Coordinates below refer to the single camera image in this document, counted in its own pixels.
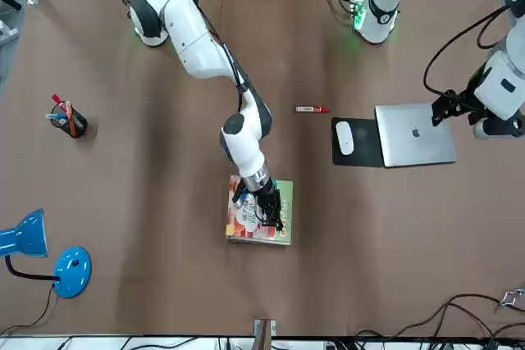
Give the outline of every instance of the white mouse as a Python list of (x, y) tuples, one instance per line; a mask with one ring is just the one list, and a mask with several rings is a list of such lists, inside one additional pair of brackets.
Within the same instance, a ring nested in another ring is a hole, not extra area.
[(348, 122), (342, 120), (336, 124), (337, 140), (339, 141), (339, 149), (343, 155), (348, 156), (354, 151), (354, 137)]

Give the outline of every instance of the laptop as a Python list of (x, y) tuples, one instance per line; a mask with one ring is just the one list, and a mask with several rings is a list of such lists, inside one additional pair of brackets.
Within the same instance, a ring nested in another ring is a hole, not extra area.
[(430, 103), (376, 106), (376, 120), (386, 167), (456, 161), (449, 122), (434, 127)]

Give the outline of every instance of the mouse pad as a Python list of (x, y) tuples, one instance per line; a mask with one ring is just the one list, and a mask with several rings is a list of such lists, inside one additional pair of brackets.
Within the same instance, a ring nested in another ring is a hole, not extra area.
[[(345, 120), (354, 137), (354, 151), (348, 156), (341, 153), (336, 124)], [(383, 167), (379, 130), (375, 119), (331, 118), (331, 157), (336, 166)]]

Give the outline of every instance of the blue desk lamp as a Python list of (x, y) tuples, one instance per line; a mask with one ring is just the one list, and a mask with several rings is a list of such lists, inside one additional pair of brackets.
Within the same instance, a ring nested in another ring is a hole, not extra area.
[(54, 282), (55, 292), (61, 298), (76, 297), (88, 285), (91, 258), (80, 246), (72, 246), (62, 252), (55, 263), (52, 276), (25, 274), (15, 270), (11, 263), (11, 254), (17, 252), (29, 257), (48, 257), (43, 209), (28, 214), (17, 227), (0, 230), (0, 257), (5, 257), (7, 269), (21, 278)]

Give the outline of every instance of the colorful book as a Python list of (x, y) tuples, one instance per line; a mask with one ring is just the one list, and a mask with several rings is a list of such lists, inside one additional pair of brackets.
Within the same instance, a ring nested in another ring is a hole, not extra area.
[(289, 180), (275, 181), (277, 188), (281, 192), (281, 221), (283, 224), (281, 231), (277, 231), (275, 227), (261, 225), (261, 222), (255, 216), (255, 198), (252, 194), (241, 196), (244, 199), (241, 208), (236, 208), (233, 205), (231, 199), (239, 182), (239, 176), (230, 176), (226, 237), (230, 241), (290, 245), (292, 241), (292, 182)]

